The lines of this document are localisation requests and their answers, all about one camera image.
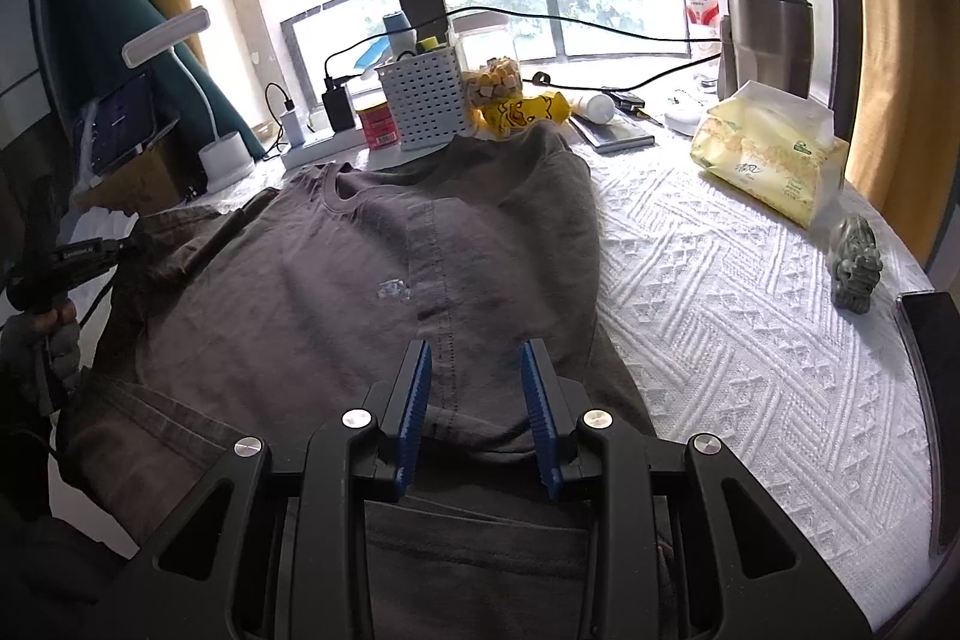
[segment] gray t-shirt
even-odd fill
[[[518,356],[543,338],[560,375],[653,434],[597,321],[596,220],[550,124],[392,172],[304,170],[226,217],[147,218],[154,250],[118,272],[62,445],[143,540],[238,434],[302,451],[426,339],[414,485],[368,508],[377,637],[572,638],[587,514],[539,484]]]

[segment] blue gripper pad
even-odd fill
[[[544,381],[536,367],[533,347],[529,342],[520,348],[520,383],[527,402],[527,416],[530,418],[530,431],[534,435],[536,466],[541,472],[541,482],[546,486],[550,499],[560,495],[563,478],[560,477],[560,463],[557,456],[557,427],[554,425],[550,408],[546,404]]]
[[[407,486],[414,480],[416,456],[419,453],[421,434],[424,432],[426,403],[430,398],[432,370],[433,357],[430,352],[430,345],[425,342],[421,349],[421,355],[416,360],[414,380],[410,386],[410,393],[407,395],[406,408],[403,410],[400,436],[397,437],[397,477],[394,477],[397,499],[400,499],[406,493]]]

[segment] white tube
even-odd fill
[[[608,124],[616,116],[616,104],[603,92],[577,92],[571,97],[570,108],[575,115],[594,124]]]

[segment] white storage basket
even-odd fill
[[[453,47],[378,68],[404,150],[441,145],[467,128],[464,80]]]

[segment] yellow snack bag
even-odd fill
[[[505,137],[536,121],[561,124],[570,117],[570,103],[560,92],[544,91],[533,98],[509,98],[488,104],[481,111],[487,127],[498,137]]]
[[[757,82],[707,111],[690,145],[696,164],[803,228],[843,185],[849,152],[829,109]]]

